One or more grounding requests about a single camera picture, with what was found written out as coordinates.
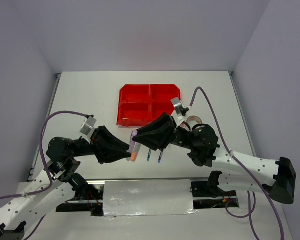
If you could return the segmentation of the purple highlighter cap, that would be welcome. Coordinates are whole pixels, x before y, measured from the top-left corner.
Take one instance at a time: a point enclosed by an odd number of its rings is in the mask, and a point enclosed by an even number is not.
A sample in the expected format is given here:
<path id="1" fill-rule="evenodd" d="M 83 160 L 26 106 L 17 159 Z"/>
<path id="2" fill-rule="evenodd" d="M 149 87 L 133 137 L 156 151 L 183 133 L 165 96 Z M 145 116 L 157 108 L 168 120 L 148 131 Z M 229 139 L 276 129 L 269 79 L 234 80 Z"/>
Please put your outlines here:
<path id="1" fill-rule="evenodd" d="M 134 138 L 135 136 L 137 136 L 137 135 L 138 135 L 138 131 L 137 131 L 137 130 L 133 130 L 132 133 L 131 133 L 131 135 L 130 135 L 130 144 L 131 144 L 131 145 L 134 145 L 134 144 L 135 144 L 135 141 L 133 140 L 133 138 Z"/>

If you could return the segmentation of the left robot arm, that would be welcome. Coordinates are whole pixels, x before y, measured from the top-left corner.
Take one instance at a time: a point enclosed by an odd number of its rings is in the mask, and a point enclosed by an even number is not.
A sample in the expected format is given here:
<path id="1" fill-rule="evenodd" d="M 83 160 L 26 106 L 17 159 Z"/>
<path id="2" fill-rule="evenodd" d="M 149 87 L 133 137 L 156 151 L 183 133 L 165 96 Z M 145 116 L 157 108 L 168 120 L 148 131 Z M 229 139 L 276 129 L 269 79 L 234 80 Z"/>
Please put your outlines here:
<path id="1" fill-rule="evenodd" d="M 26 232 L 42 222 L 59 205 L 72 199 L 81 200 L 93 190 L 92 185 L 77 173 L 77 157 L 95 156 L 100 164 L 129 158 L 129 145 L 113 136 L 105 126 L 94 130 L 89 140 L 80 137 L 53 138 L 46 155 L 47 168 L 18 197 L 11 197 L 0 208 L 0 240 L 21 240 Z"/>

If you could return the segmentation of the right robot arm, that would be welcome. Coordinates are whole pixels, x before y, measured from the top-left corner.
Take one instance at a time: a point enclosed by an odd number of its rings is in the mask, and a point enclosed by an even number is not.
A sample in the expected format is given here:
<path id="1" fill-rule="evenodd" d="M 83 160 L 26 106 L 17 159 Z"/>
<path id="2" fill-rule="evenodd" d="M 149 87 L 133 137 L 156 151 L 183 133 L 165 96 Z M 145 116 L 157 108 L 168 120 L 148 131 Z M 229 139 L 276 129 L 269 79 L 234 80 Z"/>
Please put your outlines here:
<path id="1" fill-rule="evenodd" d="M 212 171 L 207 190 L 213 196 L 231 191 L 266 193 L 275 202 L 294 203 L 297 173 L 286 157 L 264 159 L 231 151 L 219 144 L 219 137 L 208 124 L 190 127 L 163 113 L 154 122 L 137 129 L 132 140 L 153 151 L 174 145 L 189 150 L 187 154 L 198 167 Z"/>

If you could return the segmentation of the blue pen right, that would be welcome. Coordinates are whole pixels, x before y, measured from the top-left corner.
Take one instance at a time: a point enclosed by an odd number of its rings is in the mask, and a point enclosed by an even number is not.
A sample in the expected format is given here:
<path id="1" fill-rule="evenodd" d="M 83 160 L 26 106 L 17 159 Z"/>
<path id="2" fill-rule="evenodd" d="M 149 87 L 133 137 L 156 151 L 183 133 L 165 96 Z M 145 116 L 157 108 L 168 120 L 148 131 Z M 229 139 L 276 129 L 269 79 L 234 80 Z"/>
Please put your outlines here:
<path id="1" fill-rule="evenodd" d="M 161 163 L 163 154 L 164 154 L 164 149 L 160 151 L 159 158 L 158 158 L 158 161 L 157 161 L 158 163 Z"/>

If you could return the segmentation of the blue pen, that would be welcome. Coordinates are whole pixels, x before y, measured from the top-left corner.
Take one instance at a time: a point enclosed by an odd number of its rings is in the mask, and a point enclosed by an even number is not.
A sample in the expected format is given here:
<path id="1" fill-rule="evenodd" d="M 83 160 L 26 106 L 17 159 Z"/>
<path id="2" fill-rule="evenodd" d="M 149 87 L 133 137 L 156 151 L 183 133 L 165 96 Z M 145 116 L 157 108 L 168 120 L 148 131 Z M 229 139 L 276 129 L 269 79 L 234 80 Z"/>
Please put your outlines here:
<path id="1" fill-rule="evenodd" d="M 151 154 L 152 154 L 152 150 L 149 149 L 148 154 L 147 154 L 147 162 L 150 161 L 150 159 L 151 159 Z"/>
<path id="2" fill-rule="evenodd" d="M 160 151 L 159 158 L 158 158 L 158 161 L 157 161 L 158 163 L 161 163 L 163 154 L 164 154 L 164 149 Z"/>

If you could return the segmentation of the orange highlighter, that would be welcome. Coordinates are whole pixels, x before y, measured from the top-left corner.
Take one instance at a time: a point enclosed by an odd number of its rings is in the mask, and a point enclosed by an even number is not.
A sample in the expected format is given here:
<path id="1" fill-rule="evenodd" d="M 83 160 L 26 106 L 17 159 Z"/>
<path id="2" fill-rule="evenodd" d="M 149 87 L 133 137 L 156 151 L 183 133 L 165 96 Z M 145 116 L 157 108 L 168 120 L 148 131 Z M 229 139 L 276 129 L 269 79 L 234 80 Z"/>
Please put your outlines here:
<path id="1" fill-rule="evenodd" d="M 136 143 L 134 145 L 134 148 L 133 148 L 132 153 L 131 153 L 131 158 L 130 158 L 131 162 L 135 162 L 137 160 L 140 148 L 141 148 L 141 144 L 140 143 Z"/>

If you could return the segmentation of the blue pen left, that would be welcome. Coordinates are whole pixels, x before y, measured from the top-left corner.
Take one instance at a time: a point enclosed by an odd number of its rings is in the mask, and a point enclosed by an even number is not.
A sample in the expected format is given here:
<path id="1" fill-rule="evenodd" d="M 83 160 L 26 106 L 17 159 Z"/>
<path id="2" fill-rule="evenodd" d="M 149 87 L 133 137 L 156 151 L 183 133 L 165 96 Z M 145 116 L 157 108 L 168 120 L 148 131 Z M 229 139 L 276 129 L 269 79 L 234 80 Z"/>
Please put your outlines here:
<path id="1" fill-rule="evenodd" d="M 150 159 L 151 159 L 151 154 L 152 154 L 152 150 L 149 149 L 148 154 L 147 154 L 147 162 L 150 161 Z"/>

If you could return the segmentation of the red four-compartment bin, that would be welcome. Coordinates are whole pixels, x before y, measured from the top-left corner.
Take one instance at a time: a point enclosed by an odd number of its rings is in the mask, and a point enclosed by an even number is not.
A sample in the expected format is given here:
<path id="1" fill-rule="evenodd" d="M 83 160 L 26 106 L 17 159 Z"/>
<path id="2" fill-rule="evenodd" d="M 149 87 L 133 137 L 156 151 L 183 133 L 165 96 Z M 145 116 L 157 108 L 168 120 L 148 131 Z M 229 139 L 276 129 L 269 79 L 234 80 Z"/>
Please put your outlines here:
<path id="1" fill-rule="evenodd" d="M 163 113 L 171 115 L 171 100 L 180 97 L 175 84 L 126 84 L 119 91 L 116 125 L 144 127 Z"/>

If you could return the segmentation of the large clear tape roll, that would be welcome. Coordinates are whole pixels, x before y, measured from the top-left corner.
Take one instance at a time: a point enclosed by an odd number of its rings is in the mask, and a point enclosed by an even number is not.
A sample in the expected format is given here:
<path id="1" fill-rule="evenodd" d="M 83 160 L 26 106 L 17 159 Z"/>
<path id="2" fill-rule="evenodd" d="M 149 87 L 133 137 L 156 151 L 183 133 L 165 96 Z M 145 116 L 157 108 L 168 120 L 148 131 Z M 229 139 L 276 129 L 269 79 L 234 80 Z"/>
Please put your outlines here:
<path id="1" fill-rule="evenodd" d="M 203 123 L 202 119 L 200 117 L 196 116 L 196 115 L 189 116 L 186 119 L 186 122 L 189 125 L 196 125 L 196 124 L 202 124 Z"/>

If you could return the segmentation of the silver foil sheet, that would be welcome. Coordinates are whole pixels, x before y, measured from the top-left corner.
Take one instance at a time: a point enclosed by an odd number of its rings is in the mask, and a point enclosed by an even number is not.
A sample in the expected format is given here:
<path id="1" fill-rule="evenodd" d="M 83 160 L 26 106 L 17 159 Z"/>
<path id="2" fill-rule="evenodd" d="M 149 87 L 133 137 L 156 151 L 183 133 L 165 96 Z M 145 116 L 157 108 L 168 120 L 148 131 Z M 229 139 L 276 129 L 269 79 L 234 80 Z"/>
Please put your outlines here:
<path id="1" fill-rule="evenodd" d="M 107 217 L 177 216 L 195 213 L 191 181 L 106 182 L 103 213 Z"/>

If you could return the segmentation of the black mounting rail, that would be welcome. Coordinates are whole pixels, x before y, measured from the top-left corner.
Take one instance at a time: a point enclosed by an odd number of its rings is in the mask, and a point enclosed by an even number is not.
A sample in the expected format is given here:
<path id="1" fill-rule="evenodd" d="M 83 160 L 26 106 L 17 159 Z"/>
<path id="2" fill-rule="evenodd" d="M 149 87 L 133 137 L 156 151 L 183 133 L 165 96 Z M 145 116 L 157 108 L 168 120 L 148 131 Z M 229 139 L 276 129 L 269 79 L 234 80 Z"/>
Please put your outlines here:
<path id="1" fill-rule="evenodd" d="M 212 193 L 203 180 L 125 180 L 94 183 L 94 191 L 57 206 L 58 213 L 93 217 L 181 216 L 202 209 L 238 208 L 235 191 Z"/>

